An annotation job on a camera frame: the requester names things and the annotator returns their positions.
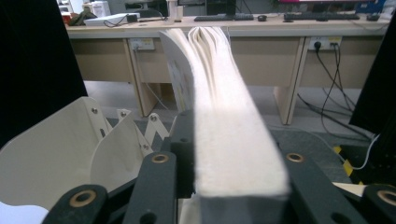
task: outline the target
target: book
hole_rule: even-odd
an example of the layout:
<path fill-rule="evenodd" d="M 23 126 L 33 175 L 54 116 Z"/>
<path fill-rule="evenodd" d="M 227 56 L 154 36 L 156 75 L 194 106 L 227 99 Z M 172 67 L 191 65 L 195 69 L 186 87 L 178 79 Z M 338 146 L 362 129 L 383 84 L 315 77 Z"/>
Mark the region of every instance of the book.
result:
<path fill-rule="evenodd" d="M 290 183 L 219 27 L 160 33 L 179 111 L 194 114 L 195 186 L 203 223 L 267 223 Z"/>

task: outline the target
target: screw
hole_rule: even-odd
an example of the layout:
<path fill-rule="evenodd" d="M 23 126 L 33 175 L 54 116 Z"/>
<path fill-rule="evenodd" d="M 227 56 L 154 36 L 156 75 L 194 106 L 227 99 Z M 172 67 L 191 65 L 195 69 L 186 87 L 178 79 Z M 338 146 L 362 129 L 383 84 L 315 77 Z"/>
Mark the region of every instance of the screw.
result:
<path fill-rule="evenodd" d="M 151 121 L 153 121 L 153 122 L 157 121 L 157 117 L 155 117 L 154 115 L 151 115 L 149 118 L 150 118 Z"/>

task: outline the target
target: wooden desk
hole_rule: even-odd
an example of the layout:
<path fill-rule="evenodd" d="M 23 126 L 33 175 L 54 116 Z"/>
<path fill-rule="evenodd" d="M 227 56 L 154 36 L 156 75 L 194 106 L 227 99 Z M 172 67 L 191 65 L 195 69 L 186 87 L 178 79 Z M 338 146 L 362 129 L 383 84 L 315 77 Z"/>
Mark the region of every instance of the wooden desk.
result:
<path fill-rule="evenodd" d="M 330 79 L 308 50 L 311 36 L 342 36 L 341 71 L 345 88 L 361 88 L 379 48 L 388 21 L 295 21 L 269 16 L 266 22 L 212 21 L 164 25 L 162 21 L 137 22 L 121 27 L 68 27 L 78 65 L 86 80 L 127 81 L 134 84 L 142 116 L 157 103 L 148 84 L 170 83 L 159 31 L 194 26 L 220 26 L 231 38 L 233 56 L 248 85 L 275 86 L 274 94 L 282 122 L 290 124 L 300 86 L 327 87 Z M 133 50 L 133 37 L 153 38 L 155 50 Z M 320 55 L 335 71 L 332 51 Z"/>

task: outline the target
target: floor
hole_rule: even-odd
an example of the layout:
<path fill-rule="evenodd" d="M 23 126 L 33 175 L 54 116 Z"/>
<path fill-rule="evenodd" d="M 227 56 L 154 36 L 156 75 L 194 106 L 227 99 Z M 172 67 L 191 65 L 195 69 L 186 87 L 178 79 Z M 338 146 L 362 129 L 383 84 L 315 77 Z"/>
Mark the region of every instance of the floor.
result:
<path fill-rule="evenodd" d="M 133 85 L 128 83 L 97 81 L 85 81 L 85 85 L 89 96 L 99 102 L 107 118 L 115 119 L 117 117 L 116 110 L 125 108 L 133 111 L 135 119 L 147 119 L 141 118 L 139 115 Z M 282 127 L 301 129 L 314 133 L 329 132 L 334 134 L 356 135 L 349 129 L 329 119 L 323 119 L 322 123 L 320 115 L 311 111 L 300 99 L 296 102 L 292 124 L 282 125 L 273 95 L 274 88 L 248 86 L 248 89 L 269 128 Z M 299 93 L 305 101 L 319 108 L 322 108 L 326 100 L 326 93 L 321 88 L 302 88 Z M 356 102 L 360 90 L 345 90 L 345 93 L 353 102 Z M 326 103 L 326 109 L 342 112 L 343 114 L 331 113 L 331 115 L 341 123 L 347 125 L 351 113 L 340 106 L 346 107 L 344 97 L 340 91 L 333 90 L 331 98 L 332 99 L 329 99 Z M 177 115 L 176 103 L 172 100 L 162 100 L 155 106 L 152 112 L 160 115 L 162 121 L 172 122 Z"/>

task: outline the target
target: electrical outlet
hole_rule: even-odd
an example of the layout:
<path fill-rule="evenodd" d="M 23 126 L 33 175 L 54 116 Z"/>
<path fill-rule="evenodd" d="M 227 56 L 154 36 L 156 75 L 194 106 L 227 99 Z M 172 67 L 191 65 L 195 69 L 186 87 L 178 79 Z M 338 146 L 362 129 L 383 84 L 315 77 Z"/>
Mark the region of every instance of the electrical outlet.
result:
<path fill-rule="evenodd" d="M 334 49 L 332 44 L 341 46 L 341 36 L 311 36 L 308 49 L 315 50 L 315 43 L 320 42 L 320 50 Z"/>
<path fill-rule="evenodd" d="M 129 44 L 132 49 L 155 49 L 152 38 L 130 38 Z"/>

